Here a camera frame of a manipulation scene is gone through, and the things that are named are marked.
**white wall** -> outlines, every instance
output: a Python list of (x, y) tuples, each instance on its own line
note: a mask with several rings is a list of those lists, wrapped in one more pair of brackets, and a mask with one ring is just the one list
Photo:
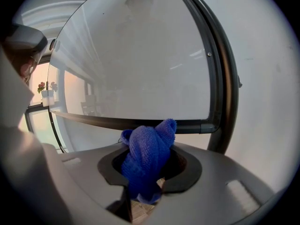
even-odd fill
[(86, 0), (26, 0), (15, 16), (15, 22), (39, 29), (48, 39), (55, 39), (70, 16)]
[(65, 118), (62, 119), (70, 140), (70, 144), (66, 143), (69, 151), (83, 151), (112, 145), (118, 142), (122, 132), (71, 121)]
[(278, 191), (300, 154), (299, 44), (272, 0), (205, 1), (225, 29), (243, 83), (226, 155)]
[(210, 134), (176, 134), (175, 142), (184, 143), (193, 147), (207, 149)]

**ceiling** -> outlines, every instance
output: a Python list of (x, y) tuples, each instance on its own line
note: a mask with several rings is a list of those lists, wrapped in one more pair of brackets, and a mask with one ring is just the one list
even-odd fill
[(26, 0), (14, 17), (16, 23), (43, 32), (48, 40), (45, 55), (50, 54), (49, 45), (55, 39), (70, 16), (86, 0)]

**grey panel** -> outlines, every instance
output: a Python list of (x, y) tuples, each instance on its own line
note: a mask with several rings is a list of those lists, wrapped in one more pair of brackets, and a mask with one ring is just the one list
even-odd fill
[(60, 154), (63, 162), (68, 161), (64, 162), (65, 167), (78, 186), (104, 208), (121, 200), (123, 187), (109, 185), (97, 165), (102, 157), (121, 147), (119, 143), (100, 149)]
[(273, 195), (265, 204), (261, 206), (260, 209), (258, 209), (245, 219), (235, 223), (235, 225), (257, 224), (257, 222), (260, 221), (275, 206), (275, 204), (279, 201), (285, 191), (286, 188)]
[(0, 128), (0, 163), (12, 188), (44, 222), (71, 224), (69, 210), (55, 188), (37, 138), (17, 128)]
[(103, 207), (82, 190), (69, 174), (62, 163), (55, 148), (49, 144), (43, 144), (48, 168), (54, 184), (67, 205), (74, 224), (126, 224), (125, 220), (118, 218)]
[(126, 224), (74, 182), (54, 146), (17, 128), (0, 129), (0, 164), (9, 183), (47, 224)]
[(202, 165), (198, 182), (181, 194), (163, 195), (145, 224), (232, 224), (246, 217), (228, 187), (239, 180), (263, 204), (273, 192), (257, 177), (230, 158), (215, 152), (175, 143)]

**blue towel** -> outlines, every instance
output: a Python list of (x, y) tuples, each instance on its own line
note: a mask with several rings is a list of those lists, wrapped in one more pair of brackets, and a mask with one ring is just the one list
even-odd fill
[(147, 204), (160, 198), (157, 185), (159, 173), (170, 157), (170, 147), (175, 140), (176, 121), (167, 119), (153, 127), (140, 126), (124, 130), (123, 143), (130, 152), (122, 164), (122, 174), (129, 180), (129, 195)]

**white flower pot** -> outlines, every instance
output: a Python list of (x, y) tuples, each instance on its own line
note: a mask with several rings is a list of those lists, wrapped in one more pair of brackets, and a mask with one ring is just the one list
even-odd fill
[(48, 99), (48, 91), (42, 91), (42, 102), (43, 102), (43, 107), (47, 107), (49, 106), (49, 99)]
[(54, 91), (48, 90), (48, 105), (54, 105)]

